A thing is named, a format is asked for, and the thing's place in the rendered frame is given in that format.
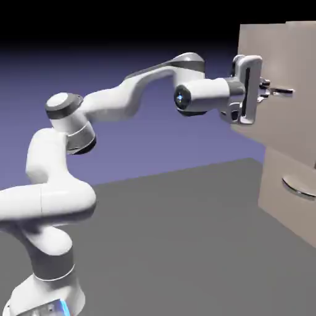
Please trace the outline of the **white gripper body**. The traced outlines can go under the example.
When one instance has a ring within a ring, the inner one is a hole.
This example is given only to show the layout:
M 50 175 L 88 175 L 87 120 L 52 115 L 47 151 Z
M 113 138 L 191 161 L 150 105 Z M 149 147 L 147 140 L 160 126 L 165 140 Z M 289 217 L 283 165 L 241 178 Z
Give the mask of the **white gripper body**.
M 256 119 L 262 58 L 257 55 L 234 57 L 235 77 L 244 85 L 245 95 L 241 105 L 240 124 L 252 125 Z

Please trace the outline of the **straight dark metal handle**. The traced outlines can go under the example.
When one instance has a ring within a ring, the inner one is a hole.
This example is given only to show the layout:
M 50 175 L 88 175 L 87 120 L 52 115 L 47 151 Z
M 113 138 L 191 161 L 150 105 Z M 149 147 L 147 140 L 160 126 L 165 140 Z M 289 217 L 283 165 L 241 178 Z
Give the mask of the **straight dark metal handle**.
M 269 93 L 274 96 L 290 97 L 294 94 L 295 90 L 293 89 L 284 89 L 284 88 L 270 88 Z

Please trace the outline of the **beige drawer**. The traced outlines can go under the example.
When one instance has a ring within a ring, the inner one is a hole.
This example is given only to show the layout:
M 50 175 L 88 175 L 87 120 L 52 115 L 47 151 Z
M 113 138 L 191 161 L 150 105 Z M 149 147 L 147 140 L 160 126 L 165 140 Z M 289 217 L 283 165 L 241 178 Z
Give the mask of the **beige drawer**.
M 316 22 L 241 25 L 238 52 L 263 58 L 271 86 L 295 90 L 270 96 L 257 107 L 253 125 L 234 131 L 303 164 L 316 164 Z
M 297 195 L 282 182 L 294 175 L 316 188 L 316 169 L 272 148 L 265 150 L 258 205 L 295 235 L 316 248 L 316 199 Z

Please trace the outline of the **beige cabinet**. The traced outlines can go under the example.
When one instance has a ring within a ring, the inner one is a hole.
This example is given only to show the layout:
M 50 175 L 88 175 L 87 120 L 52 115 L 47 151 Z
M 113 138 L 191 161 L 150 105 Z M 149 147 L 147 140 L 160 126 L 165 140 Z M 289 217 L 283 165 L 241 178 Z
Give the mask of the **beige cabinet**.
M 316 21 L 242 25 L 238 51 L 260 55 L 262 76 L 293 91 L 233 127 L 265 146 L 259 207 L 316 247 Z

